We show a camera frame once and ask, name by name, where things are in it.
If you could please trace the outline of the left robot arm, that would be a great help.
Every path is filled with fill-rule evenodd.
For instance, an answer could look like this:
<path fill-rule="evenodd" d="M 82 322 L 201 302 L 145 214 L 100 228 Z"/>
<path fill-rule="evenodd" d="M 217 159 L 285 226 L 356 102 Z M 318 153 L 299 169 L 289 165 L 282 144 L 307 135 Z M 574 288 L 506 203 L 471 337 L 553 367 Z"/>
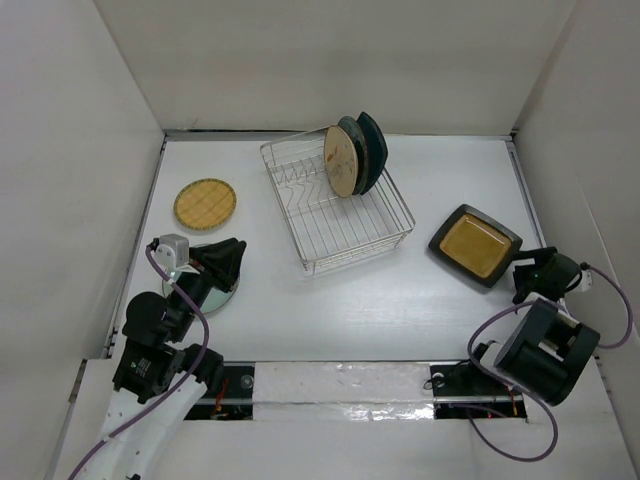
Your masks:
<path fill-rule="evenodd" d="M 99 438 L 70 478 L 150 478 L 197 401 L 225 391 L 224 359 L 209 347 L 203 308 L 210 297 L 224 306 L 233 296 L 246 248 L 237 238 L 192 247 L 177 234 L 146 246 L 146 260 L 169 293 L 145 291 L 127 304 Z"/>

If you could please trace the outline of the dark teal floral plate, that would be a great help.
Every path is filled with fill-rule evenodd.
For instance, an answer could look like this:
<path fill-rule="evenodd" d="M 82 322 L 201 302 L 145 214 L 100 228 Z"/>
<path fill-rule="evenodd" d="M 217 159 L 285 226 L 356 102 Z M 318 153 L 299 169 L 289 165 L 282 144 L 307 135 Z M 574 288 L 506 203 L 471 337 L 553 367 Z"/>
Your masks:
<path fill-rule="evenodd" d="M 362 128 L 358 122 L 351 116 L 343 116 L 338 126 L 349 136 L 357 154 L 357 177 L 356 185 L 352 192 L 353 195 L 360 195 L 363 193 L 370 170 L 369 154 L 366 144 L 366 139 Z"/>

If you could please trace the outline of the yellow woven round plate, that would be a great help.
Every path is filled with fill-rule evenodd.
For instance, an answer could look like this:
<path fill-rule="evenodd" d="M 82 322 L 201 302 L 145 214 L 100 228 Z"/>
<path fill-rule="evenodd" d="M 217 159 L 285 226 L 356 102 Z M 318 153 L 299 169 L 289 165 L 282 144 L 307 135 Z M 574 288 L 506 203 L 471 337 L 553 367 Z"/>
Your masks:
<path fill-rule="evenodd" d="M 227 182 L 203 178 L 191 182 L 178 193 L 173 213 L 183 227 L 206 231 L 225 223 L 236 205 L 236 192 Z"/>

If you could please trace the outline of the teal square plate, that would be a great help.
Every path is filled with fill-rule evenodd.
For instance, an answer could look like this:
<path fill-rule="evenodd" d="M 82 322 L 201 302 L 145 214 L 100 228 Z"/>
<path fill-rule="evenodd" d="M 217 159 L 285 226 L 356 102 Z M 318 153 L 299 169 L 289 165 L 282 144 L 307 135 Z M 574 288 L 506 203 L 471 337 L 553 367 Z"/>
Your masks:
<path fill-rule="evenodd" d="M 357 118 L 366 141 L 369 173 L 362 195 L 366 194 L 378 181 L 388 158 L 388 147 L 385 137 L 378 123 L 366 112 L 361 112 Z"/>

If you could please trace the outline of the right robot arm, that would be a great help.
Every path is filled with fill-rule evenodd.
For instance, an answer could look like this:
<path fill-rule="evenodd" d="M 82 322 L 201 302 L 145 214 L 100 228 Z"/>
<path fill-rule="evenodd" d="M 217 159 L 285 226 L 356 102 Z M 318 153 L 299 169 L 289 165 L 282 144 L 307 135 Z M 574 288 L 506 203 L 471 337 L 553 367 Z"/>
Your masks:
<path fill-rule="evenodd" d="M 494 364 L 476 359 L 462 368 L 462 381 L 484 393 L 498 381 L 498 371 L 550 406 L 562 403 L 575 386 L 600 334 L 573 320 L 558 301 L 582 279 L 578 263 L 553 247 L 521 251 L 515 260 L 532 259 L 514 268 L 514 307 L 527 312 L 497 354 Z"/>

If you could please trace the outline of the beige bird plate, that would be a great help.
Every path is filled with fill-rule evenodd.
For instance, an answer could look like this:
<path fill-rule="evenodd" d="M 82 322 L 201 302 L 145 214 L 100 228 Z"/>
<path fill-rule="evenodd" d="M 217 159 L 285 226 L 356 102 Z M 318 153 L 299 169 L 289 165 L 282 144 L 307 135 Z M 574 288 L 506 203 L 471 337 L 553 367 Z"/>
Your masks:
<path fill-rule="evenodd" d="M 334 192 L 341 198 L 351 196 L 357 183 L 358 155 L 349 135 L 337 125 L 327 130 L 324 163 Z"/>

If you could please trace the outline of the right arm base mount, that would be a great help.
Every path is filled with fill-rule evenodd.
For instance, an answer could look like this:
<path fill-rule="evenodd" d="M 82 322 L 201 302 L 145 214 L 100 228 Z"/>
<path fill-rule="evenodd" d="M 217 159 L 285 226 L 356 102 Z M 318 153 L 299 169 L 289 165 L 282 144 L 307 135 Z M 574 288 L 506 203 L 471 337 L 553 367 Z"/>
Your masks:
<path fill-rule="evenodd" d="M 469 361 L 436 363 L 423 389 L 432 394 L 436 420 L 526 419 L 524 399 Z"/>

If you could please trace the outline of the black and amber square plate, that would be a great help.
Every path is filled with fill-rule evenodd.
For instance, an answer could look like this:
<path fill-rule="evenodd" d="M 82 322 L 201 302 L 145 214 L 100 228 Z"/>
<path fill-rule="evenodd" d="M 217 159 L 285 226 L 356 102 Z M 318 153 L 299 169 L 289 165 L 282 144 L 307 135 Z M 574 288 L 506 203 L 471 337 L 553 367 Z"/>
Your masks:
<path fill-rule="evenodd" d="M 462 204 L 433 235 L 428 250 L 482 287 L 493 288 L 522 244 L 522 238 L 500 222 Z"/>

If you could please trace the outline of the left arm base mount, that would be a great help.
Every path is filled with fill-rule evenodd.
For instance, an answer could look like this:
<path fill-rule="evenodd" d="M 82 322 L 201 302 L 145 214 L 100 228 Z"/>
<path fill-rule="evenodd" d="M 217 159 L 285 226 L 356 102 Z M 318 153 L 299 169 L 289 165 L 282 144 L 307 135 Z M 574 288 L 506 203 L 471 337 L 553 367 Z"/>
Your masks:
<path fill-rule="evenodd" d="M 244 421 L 253 419 L 254 363 L 230 363 L 220 385 L 189 410 L 187 421 Z"/>

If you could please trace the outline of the light green round plate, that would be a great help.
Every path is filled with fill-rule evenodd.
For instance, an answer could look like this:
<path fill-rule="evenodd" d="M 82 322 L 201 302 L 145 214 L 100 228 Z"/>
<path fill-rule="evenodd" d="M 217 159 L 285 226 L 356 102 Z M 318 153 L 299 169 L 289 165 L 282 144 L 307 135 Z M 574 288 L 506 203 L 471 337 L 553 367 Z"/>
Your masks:
<path fill-rule="evenodd" d="M 201 275 L 201 274 L 200 274 L 200 273 L 199 273 L 195 268 L 193 268 L 189 263 L 188 263 L 187 265 L 185 265 L 184 267 L 181 267 L 181 268 L 179 268 L 179 269 L 177 269 L 177 270 L 178 270 L 178 271 L 185 271 L 185 272 L 198 273 L 199 275 Z M 169 273 L 170 273 L 170 272 L 171 272 L 171 271 L 169 271 L 169 270 L 167 270 L 167 271 L 166 271 L 166 274 L 168 275 L 168 277 L 169 277 Z M 165 296 L 165 298 L 166 298 L 167 300 L 169 300 L 169 282 L 166 282 L 166 281 L 163 281 L 163 282 L 162 282 L 162 290 L 163 290 L 163 294 L 164 294 L 164 296 Z M 236 289 L 235 289 L 235 290 L 233 290 L 233 291 L 231 291 L 231 292 L 228 292 L 228 293 L 225 293 L 225 292 L 222 292 L 222 291 L 220 291 L 220 290 L 219 290 L 219 291 L 220 291 L 220 307 L 219 307 L 218 309 L 220 309 L 220 308 L 221 308 L 221 307 L 222 307 L 222 306 L 223 306 L 223 305 L 224 305 L 228 300 L 230 300 L 230 299 L 231 299 L 231 297 L 234 295 L 234 293 L 235 293 Z"/>

